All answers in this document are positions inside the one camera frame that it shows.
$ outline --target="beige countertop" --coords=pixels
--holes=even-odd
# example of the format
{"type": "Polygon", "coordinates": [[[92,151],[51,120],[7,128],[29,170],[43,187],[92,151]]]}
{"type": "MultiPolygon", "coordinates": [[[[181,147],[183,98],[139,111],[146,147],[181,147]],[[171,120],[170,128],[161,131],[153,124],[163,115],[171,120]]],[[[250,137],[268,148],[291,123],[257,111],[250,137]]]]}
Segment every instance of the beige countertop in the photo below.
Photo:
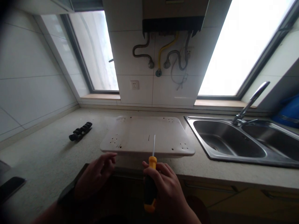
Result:
{"type": "MultiPolygon", "coordinates": [[[[29,222],[53,203],[82,166],[102,154],[100,143],[108,130],[113,128],[115,118],[121,115],[180,119],[195,148],[195,155],[158,158],[158,161],[168,163],[180,177],[267,189],[288,188],[299,192],[299,169],[210,160],[184,119],[188,115],[232,116],[80,108],[0,151],[0,160],[12,167],[2,177],[2,182],[14,175],[27,179],[27,183],[7,201],[7,205],[15,208],[16,217],[26,217],[25,222],[29,222]],[[80,142],[71,142],[68,136],[87,121],[93,123],[93,129],[80,142]]],[[[142,161],[147,159],[118,156],[116,169],[142,173],[142,161]]]]}

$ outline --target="screwdriver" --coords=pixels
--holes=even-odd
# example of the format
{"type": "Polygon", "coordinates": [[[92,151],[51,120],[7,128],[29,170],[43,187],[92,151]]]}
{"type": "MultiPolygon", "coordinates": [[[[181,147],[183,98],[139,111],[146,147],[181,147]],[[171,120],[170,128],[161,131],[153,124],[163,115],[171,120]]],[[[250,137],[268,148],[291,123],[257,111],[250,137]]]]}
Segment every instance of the screwdriver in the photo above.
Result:
{"type": "MultiPolygon", "coordinates": [[[[157,158],[154,156],[155,154],[155,139],[156,134],[154,135],[154,148],[153,155],[149,157],[149,167],[156,169],[157,158]]],[[[145,187],[144,187],[144,209],[148,213],[153,213],[156,208],[157,201],[157,187],[155,181],[150,177],[145,177],[145,187]]]]}

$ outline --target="faucet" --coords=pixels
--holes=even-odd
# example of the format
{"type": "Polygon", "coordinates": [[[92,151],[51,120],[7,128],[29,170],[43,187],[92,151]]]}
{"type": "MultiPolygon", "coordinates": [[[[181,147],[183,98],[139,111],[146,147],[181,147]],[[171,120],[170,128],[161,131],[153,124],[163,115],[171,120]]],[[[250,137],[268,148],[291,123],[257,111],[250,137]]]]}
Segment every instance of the faucet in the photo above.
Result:
{"type": "Polygon", "coordinates": [[[234,119],[231,121],[231,123],[235,126],[238,126],[238,124],[244,125],[247,123],[252,123],[255,120],[252,121],[244,121],[243,118],[245,116],[245,113],[247,112],[247,110],[252,106],[252,104],[257,100],[257,98],[262,94],[262,92],[267,88],[267,86],[270,84],[269,81],[264,82],[263,84],[261,84],[261,86],[257,89],[257,91],[255,91],[255,93],[253,94],[253,96],[250,98],[248,104],[243,108],[243,110],[237,114],[234,119]]]}

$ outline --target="blue container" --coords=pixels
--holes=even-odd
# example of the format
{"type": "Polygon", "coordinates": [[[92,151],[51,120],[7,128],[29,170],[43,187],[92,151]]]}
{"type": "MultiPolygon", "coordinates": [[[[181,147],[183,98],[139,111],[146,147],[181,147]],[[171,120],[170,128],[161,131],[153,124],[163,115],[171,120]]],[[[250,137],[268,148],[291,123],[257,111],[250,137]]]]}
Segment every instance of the blue container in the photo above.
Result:
{"type": "Polygon", "coordinates": [[[274,115],[272,120],[289,127],[299,128],[299,94],[281,101],[281,104],[286,106],[274,115]]]}

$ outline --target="electrical outlet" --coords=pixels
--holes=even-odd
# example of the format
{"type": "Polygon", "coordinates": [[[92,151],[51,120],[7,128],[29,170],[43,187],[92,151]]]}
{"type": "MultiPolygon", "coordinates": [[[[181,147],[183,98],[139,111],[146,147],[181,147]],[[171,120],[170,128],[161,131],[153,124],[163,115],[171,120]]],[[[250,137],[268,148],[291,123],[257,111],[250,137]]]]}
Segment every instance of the electrical outlet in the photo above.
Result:
{"type": "Polygon", "coordinates": [[[139,81],[131,81],[131,89],[138,90],[139,89],[139,81]]]}
{"type": "MultiPolygon", "coordinates": [[[[188,46],[187,47],[188,59],[191,57],[192,51],[194,51],[194,47],[188,46]]],[[[183,48],[183,58],[185,58],[185,48],[183,48]]]]}

